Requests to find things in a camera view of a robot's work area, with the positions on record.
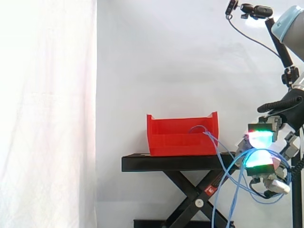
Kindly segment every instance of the led light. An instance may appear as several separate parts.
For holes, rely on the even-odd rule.
[[[245,161],[246,168],[272,164],[271,154],[267,150],[257,150]]]
[[[273,132],[271,131],[254,131],[249,132],[249,142],[257,149],[267,149],[272,144]]]

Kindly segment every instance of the red plastic bin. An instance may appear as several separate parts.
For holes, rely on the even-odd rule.
[[[218,113],[208,117],[184,119],[154,119],[147,115],[147,136],[151,156],[214,155],[216,150],[210,138],[202,134],[205,126],[218,138]]]

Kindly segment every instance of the black clamp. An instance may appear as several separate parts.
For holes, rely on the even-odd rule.
[[[231,15],[231,12],[238,7],[238,0],[230,0],[225,14]],[[251,4],[245,3],[240,5],[241,10],[245,13],[241,16],[242,19],[248,19],[252,17],[253,19],[266,19],[272,16],[273,10],[268,6],[253,6]]]
[[[291,88],[291,85],[299,78],[300,73],[299,69],[295,66],[286,68],[284,74],[282,75],[282,82],[288,88]]]

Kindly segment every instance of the black table top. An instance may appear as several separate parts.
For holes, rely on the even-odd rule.
[[[233,159],[228,153],[221,155],[228,167]],[[147,171],[195,171],[195,170],[221,170],[217,155],[202,156],[170,156],[151,157],[150,154],[134,153],[122,157],[122,172]]]

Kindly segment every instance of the black table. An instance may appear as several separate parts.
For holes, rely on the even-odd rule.
[[[228,167],[233,161],[229,154],[222,155],[223,162]],[[181,173],[181,171],[207,170],[207,175],[197,186]],[[187,196],[166,221],[134,220],[134,228],[210,228],[209,221],[190,221],[198,211],[203,212],[210,220],[213,205],[209,202],[217,191],[224,171],[216,155],[208,156],[177,156],[151,157],[149,154],[132,154],[122,158],[122,172],[162,171]],[[215,226],[225,228],[227,219],[216,210]]]

